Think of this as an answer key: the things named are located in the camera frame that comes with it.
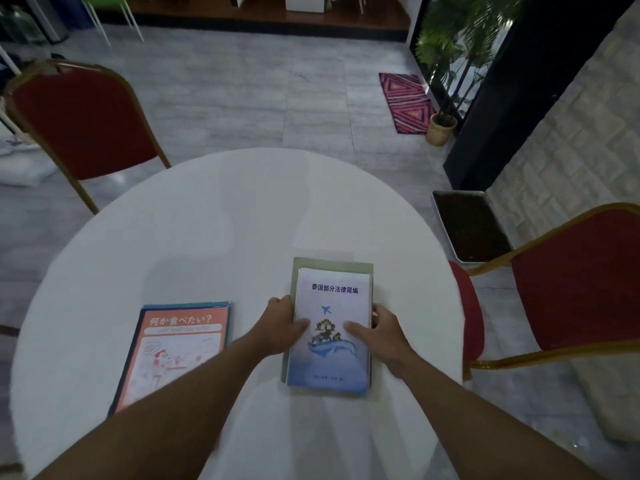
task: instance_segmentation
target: booklet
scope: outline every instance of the booklet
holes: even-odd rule
[[[323,264],[338,269],[356,265],[364,272],[297,269],[294,320],[309,318],[311,324],[289,351],[285,382],[364,394],[371,384],[371,357],[364,343],[347,333],[344,322],[371,326],[373,266]]]
[[[228,301],[144,306],[109,416],[219,354],[230,308]]]

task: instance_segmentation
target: forearm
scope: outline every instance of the forearm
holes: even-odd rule
[[[197,479],[238,393],[263,356],[251,337],[236,340],[109,418],[37,480]]]
[[[412,353],[401,378],[461,480],[602,480],[556,444]]]

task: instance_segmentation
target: gray tile floor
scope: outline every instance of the gray tile floor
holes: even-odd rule
[[[417,73],[404,44],[143,27],[74,33],[55,51],[129,80],[169,160],[253,146],[302,148],[350,162],[409,201],[451,258],[431,205],[450,188],[448,148],[396,134],[378,72]],[[146,163],[87,183],[99,207],[161,171]],[[59,173],[35,189],[0,186],[0,322],[20,326],[48,265],[91,214]],[[484,309],[484,357],[536,349],[508,270],[474,278]],[[8,413],[14,342],[0,340],[0,461],[16,458]],[[476,393],[575,452],[615,480],[640,476],[634,445],[604,439],[567,363],[474,373]],[[438,447],[429,480],[457,478]]]

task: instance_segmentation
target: colorful rug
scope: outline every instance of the colorful rug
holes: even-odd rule
[[[400,134],[425,134],[433,114],[431,99],[416,75],[380,72],[380,85]]]

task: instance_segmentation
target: white brick wall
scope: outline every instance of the white brick wall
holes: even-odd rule
[[[640,203],[640,0],[487,193],[520,242],[596,205]]]

